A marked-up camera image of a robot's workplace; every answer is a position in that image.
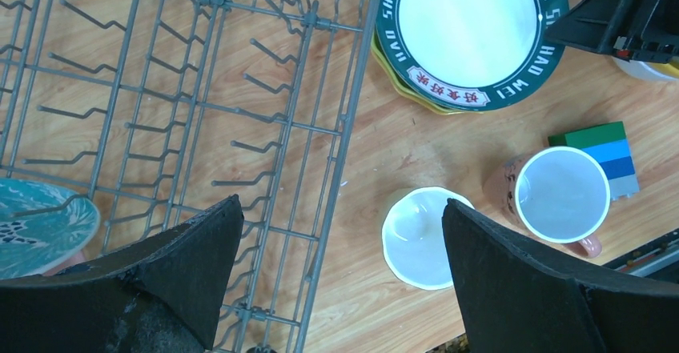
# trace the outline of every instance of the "yellow plate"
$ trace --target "yellow plate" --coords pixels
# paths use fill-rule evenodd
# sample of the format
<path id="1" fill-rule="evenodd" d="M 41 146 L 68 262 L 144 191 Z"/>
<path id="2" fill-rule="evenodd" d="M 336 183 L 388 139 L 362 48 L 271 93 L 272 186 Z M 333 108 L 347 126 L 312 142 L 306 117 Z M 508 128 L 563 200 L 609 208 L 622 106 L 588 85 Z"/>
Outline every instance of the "yellow plate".
<path id="1" fill-rule="evenodd" d="M 674 59 L 670 63 L 649 63 L 649 66 L 664 75 L 668 75 L 679 80 L 679 59 Z"/>
<path id="2" fill-rule="evenodd" d="M 403 80 L 401 80 L 401 78 L 398 76 L 398 74 L 396 74 L 396 72 L 392 69 L 392 67 L 389 66 L 389 62 L 382 53 L 382 48 L 380 47 L 380 43 L 378 42 L 377 34 L 374 34 L 372 36 L 372 43 L 370 45 L 370 49 L 373 57 L 375 57 L 375 59 L 377 60 L 377 63 L 379 63 L 382 69 L 384 69 L 384 72 L 387 73 L 389 81 L 392 82 L 394 89 L 396 89 L 396 93 L 413 102 L 419 103 L 420 105 L 426 107 L 427 109 L 436 114 L 450 115 L 461 113 L 475 113 L 466 110 L 448 109 L 447 107 L 443 107 L 440 105 L 436 105 L 433 102 L 429 102 L 428 100 L 425 100 L 422 96 L 417 94 L 413 89 L 410 88 L 410 86 L 406 85 L 403 82 Z"/>

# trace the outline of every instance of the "toy block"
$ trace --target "toy block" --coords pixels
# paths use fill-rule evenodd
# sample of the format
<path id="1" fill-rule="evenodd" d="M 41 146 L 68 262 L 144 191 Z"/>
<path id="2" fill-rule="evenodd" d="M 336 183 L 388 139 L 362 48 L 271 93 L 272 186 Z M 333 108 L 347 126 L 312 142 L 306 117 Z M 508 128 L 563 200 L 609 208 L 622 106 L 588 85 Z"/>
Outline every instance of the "toy block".
<path id="1" fill-rule="evenodd" d="M 609 180 L 609 185 L 611 186 L 611 199 L 613 201 L 617 201 L 620 197 L 630 198 L 639 192 L 639 181 L 637 181 L 636 174 L 611 179 Z"/>
<path id="2" fill-rule="evenodd" d="M 550 146 L 570 146 L 584 149 L 607 142 L 627 139 L 622 122 L 611 122 L 592 126 L 569 133 L 552 135 L 548 138 Z"/>
<path id="3" fill-rule="evenodd" d="M 625 157 L 614 159 L 613 161 L 601 162 L 601 169 L 606 173 L 606 177 L 611 179 L 618 179 L 626 175 L 635 174 L 632 157 Z"/>
<path id="4" fill-rule="evenodd" d="M 629 149 L 629 142 L 626 139 L 602 143 L 601 145 L 586 147 L 581 150 L 591 155 L 598 163 L 632 157 L 632 151 Z"/>

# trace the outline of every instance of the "green block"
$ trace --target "green block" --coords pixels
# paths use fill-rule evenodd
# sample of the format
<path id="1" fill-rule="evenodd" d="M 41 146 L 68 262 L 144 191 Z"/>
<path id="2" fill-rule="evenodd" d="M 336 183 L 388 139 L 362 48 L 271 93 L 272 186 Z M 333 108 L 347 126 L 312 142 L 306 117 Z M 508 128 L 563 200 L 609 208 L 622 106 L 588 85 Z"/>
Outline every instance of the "green block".
<path id="1" fill-rule="evenodd" d="M 550 146 L 570 146 L 576 147 L 577 149 L 585 149 L 587 147 L 620 141 L 626 138 L 625 127 L 623 126 L 622 121 L 619 121 L 571 131 L 569 133 L 552 135 L 549 136 L 548 141 Z"/>

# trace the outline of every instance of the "blue block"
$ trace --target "blue block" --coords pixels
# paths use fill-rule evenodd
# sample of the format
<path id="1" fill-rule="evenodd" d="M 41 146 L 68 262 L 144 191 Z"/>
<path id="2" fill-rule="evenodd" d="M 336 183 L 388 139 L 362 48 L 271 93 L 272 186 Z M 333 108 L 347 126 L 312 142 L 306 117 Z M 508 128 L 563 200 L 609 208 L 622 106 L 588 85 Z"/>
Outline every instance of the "blue block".
<path id="1" fill-rule="evenodd" d="M 601 162 L 601 168 L 604 169 L 606 177 L 611 179 L 618 179 L 626 175 L 635 174 L 632 157 L 625 157 L 614 159 L 613 161 Z"/>
<path id="2" fill-rule="evenodd" d="M 639 191 L 639 181 L 637 175 L 626 175 L 618 179 L 609 180 L 611 186 L 611 199 L 616 201 L 620 197 L 631 197 Z"/>
<path id="3" fill-rule="evenodd" d="M 596 159 L 598 163 L 613 161 L 614 159 L 632 157 L 629 142 L 626 139 L 620 141 L 602 143 L 601 145 L 582 149 L 585 153 Z"/>

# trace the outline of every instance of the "gray dish rack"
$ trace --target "gray dish rack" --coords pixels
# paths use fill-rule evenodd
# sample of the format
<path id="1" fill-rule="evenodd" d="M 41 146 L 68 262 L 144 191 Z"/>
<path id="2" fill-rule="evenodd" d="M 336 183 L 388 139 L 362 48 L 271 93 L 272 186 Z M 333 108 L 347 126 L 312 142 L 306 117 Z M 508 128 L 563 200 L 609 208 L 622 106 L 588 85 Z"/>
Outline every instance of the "gray dish rack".
<path id="1" fill-rule="evenodd" d="M 377 6 L 0 0 L 3 177 L 93 200 L 90 258 L 239 194 L 215 349 L 302 351 Z"/>

